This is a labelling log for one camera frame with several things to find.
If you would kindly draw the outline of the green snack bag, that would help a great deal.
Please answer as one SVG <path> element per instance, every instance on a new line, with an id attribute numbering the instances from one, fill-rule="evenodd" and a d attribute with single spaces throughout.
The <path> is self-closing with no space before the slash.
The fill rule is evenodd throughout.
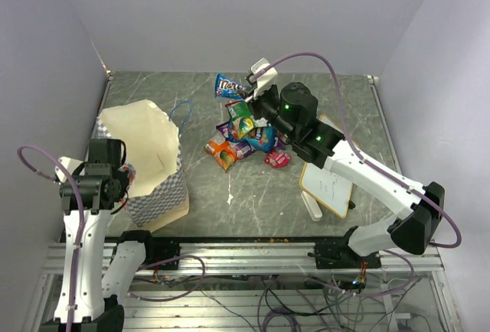
<path id="1" fill-rule="evenodd" d="M 229 117 L 232 120 L 249 118 L 252 116 L 249 106 L 243 100 L 228 103 L 225 105 L 225 107 L 227 108 Z"/>

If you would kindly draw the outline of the blue chocolate candy packet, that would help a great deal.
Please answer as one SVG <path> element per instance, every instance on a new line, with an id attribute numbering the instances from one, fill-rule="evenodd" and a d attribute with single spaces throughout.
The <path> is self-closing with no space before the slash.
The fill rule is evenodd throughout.
<path id="1" fill-rule="evenodd" d="M 214 84 L 214 96 L 216 98 L 241 100 L 241 93 L 248 89 L 248 85 L 242 84 L 231 78 L 226 77 L 222 73 L 216 76 Z"/>

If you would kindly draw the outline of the blue snack bag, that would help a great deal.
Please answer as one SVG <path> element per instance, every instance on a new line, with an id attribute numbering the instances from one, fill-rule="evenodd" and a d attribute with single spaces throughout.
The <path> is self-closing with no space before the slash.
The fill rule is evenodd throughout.
<path id="1" fill-rule="evenodd" d="M 257 127 L 249 131 L 244 137 L 239 138 L 232 121 L 229 121 L 227 140 L 230 142 L 246 142 L 256 150 L 270 152 L 278 139 L 276 130 L 265 119 L 258 119 L 254 122 Z"/>

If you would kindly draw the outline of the small colourful candy packet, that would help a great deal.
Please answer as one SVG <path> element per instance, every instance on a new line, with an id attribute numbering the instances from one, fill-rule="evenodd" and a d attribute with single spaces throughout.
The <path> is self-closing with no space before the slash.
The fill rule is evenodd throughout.
<path id="1" fill-rule="evenodd" d="M 276 133 L 274 148 L 279 150 L 284 150 L 286 148 L 283 137 L 278 132 Z"/>

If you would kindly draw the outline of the purple snack packet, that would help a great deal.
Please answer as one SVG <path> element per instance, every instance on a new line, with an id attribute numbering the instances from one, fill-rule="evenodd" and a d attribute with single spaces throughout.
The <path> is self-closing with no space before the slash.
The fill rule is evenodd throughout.
<path id="1" fill-rule="evenodd" d="M 247 158 L 256 151 L 245 138 L 238 138 L 238 134 L 231 121 L 217 125 L 216 130 L 223 135 L 239 159 Z"/>

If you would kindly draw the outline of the orange snack packet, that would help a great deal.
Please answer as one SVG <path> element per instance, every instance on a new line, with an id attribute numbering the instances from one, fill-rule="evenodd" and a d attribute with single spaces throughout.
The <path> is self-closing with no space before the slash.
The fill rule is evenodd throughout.
<path id="1" fill-rule="evenodd" d="M 228 171 L 238 160 L 237 154 L 231 147 L 229 141 L 227 141 L 219 131 L 216 131 L 209 139 L 204 146 L 204 150 L 211 155 L 225 171 Z"/>

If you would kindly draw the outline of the small red snack packet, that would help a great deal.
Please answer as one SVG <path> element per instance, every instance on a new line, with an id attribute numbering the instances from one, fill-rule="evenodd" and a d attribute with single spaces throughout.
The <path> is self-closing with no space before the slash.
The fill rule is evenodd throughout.
<path id="1" fill-rule="evenodd" d="M 276 149 L 268 152 L 264 158 L 264 162 L 271 168 L 284 168 L 290 161 L 291 157 L 287 152 Z"/>

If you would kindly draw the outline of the checkered paper bag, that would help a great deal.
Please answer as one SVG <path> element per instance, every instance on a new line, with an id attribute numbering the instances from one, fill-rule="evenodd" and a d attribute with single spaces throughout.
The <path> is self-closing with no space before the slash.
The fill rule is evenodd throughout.
<path id="1" fill-rule="evenodd" d="M 96 136 L 126 143 L 126 212 L 138 229 L 153 233 L 188 214 L 180 132 L 166 112 L 147 99 L 103 109 Z"/>

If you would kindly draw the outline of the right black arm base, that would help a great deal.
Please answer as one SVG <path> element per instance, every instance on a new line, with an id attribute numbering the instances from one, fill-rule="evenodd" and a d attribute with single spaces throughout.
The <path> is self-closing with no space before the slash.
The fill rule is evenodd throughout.
<path id="1" fill-rule="evenodd" d="M 315 243 L 307 256 L 315 260 L 317 269 L 379 269 L 381 258 L 378 252 L 368 256 L 359 256 L 349 246 L 348 240 L 352 231 L 343 236 L 327 236 Z"/>

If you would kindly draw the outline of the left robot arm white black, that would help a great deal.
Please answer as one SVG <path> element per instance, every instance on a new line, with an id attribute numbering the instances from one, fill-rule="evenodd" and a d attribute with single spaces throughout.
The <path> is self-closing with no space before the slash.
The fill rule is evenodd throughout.
<path id="1" fill-rule="evenodd" d="M 106 230 L 115 205 L 129 189 L 124 168 L 126 145 L 114 138 L 94 138 L 88 156 L 74 169 L 62 161 L 60 186 L 66 235 L 63 282 L 52 320 L 41 331 L 121 331 L 123 299 L 136 271 L 156 258 L 148 230 L 125 231 L 118 238 L 107 270 L 103 269 Z"/>

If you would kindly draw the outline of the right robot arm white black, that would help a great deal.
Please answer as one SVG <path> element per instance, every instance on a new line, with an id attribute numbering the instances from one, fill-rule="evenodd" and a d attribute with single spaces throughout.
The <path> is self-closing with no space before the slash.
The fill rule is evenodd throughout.
<path id="1" fill-rule="evenodd" d="M 260 96 L 254 93 L 251 88 L 240 91 L 253 117 L 270 123 L 302 160 L 362 188 L 393 214 L 350 228 L 337 250 L 342 265 L 355 267 L 365 256 L 395 247 L 424 254 L 442 219 L 441 185 L 422 185 L 363 155 L 344 133 L 317 118 L 318 100 L 302 83 L 289 83 L 281 90 L 272 85 Z"/>

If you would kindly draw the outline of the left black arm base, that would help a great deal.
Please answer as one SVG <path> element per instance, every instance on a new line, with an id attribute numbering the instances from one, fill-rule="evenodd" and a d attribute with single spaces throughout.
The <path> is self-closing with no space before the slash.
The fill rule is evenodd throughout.
<path id="1" fill-rule="evenodd" d="M 154 237 L 148 230 L 129 230 L 122 233 L 116 244 L 131 241 L 140 242 L 145 246 L 145 259 L 143 265 L 149 265 L 158 261 L 174 258 L 180 255 L 180 243 L 173 238 Z"/>

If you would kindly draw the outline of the white whiteboard eraser marker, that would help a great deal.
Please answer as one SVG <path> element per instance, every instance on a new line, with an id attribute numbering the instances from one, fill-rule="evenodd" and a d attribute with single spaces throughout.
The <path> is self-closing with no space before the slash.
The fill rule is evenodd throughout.
<path id="1" fill-rule="evenodd" d="M 301 198 L 303 200 L 303 203 L 305 204 L 305 207 L 306 207 L 311 219 L 314 222 L 318 222 L 319 220 L 321 220 L 323 214 L 322 214 L 322 210 L 321 210 L 317 200 L 305 191 L 303 191 L 301 193 Z"/>

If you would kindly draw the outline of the small whiteboard yellow frame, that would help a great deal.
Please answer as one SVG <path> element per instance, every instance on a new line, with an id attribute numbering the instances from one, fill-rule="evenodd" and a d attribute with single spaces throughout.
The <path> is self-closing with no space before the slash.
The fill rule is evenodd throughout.
<path id="1" fill-rule="evenodd" d="M 299 187 L 313 196 L 321 210 L 326 209 L 340 218 L 345 218 L 350 209 L 353 184 L 330 171 L 305 163 L 299 178 Z"/>

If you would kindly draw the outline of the aluminium frame rail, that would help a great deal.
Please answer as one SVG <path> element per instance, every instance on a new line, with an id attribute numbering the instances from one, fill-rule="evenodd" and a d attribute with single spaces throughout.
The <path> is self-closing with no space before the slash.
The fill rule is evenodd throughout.
<path id="1" fill-rule="evenodd" d="M 103 250 L 102 270 L 109 268 L 109 261 L 115 243 L 106 243 Z M 336 273 L 358 274 L 360 266 L 343 269 L 320 269 L 315 260 L 308 256 L 313 252 L 314 244 L 307 243 L 184 243 L 181 254 L 190 254 L 201 258 L 206 265 L 206 275 L 269 275 L 269 274 L 305 274 L 323 275 Z M 444 271 L 442 259 L 436 249 L 431 248 L 423 256 L 412 256 L 395 249 L 394 252 L 406 257 L 415 272 Z M 64 268 L 64 244 L 49 246 L 47 256 L 41 266 L 42 273 L 62 275 Z M 400 257 L 380 252 L 381 267 L 368 269 L 369 272 L 409 272 L 409 265 Z M 195 259 L 179 261 L 176 269 L 159 272 L 168 277 L 201 274 L 201 263 Z"/>

